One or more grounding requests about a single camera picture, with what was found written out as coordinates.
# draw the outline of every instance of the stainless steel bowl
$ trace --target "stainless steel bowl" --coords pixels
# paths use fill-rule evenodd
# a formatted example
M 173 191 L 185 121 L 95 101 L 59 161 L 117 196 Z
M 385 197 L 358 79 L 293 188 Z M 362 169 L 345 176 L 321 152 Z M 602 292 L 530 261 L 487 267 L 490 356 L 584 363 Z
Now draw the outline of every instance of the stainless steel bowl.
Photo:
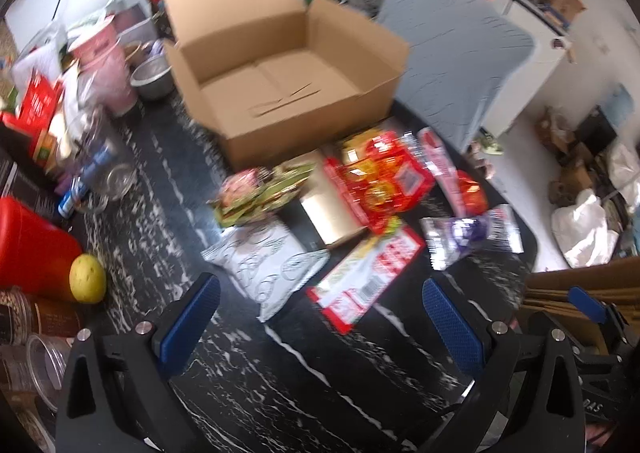
M 136 68 L 131 75 L 131 86 L 146 100 L 167 96 L 175 88 L 175 83 L 164 56 L 153 56 Z

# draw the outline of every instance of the red bottle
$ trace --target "red bottle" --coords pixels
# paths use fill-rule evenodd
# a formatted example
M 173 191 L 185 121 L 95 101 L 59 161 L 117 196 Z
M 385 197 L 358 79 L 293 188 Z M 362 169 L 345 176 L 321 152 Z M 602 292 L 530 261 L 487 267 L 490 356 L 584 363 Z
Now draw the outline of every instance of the red bottle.
M 76 239 L 12 197 L 0 198 L 0 289 L 75 301 L 71 263 L 82 253 Z

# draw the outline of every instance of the blue gripper pad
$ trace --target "blue gripper pad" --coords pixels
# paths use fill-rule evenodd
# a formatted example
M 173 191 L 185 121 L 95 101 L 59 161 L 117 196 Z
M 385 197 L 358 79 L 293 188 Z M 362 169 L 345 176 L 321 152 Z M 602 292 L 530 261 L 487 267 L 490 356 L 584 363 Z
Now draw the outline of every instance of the blue gripper pad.
M 160 344 L 158 367 L 166 379 L 182 373 L 220 304 L 220 281 L 209 276 Z
M 604 323 L 607 320 L 605 306 L 580 287 L 571 287 L 566 296 L 569 303 L 582 312 L 594 323 Z
M 476 378 L 484 369 L 482 343 L 433 279 L 422 286 L 422 305 L 460 372 Z

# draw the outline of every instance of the yellow fruit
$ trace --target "yellow fruit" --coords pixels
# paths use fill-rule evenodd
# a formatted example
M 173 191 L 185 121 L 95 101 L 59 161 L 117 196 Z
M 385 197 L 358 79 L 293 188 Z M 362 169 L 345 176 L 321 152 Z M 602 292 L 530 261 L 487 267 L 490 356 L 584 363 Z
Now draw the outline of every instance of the yellow fruit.
M 80 303 L 99 303 L 107 292 L 107 276 L 92 255 L 80 255 L 69 271 L 71 292 Z

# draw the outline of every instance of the chair backrest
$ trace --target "chair backrest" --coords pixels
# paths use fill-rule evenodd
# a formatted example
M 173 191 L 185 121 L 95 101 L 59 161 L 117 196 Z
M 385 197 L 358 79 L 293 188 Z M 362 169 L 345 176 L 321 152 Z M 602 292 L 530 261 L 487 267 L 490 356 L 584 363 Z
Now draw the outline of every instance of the chair backrest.
M 396 99 L 460 152 L 535 43 L 486 0 L 384 0 L 378 21 L 412 47 Z

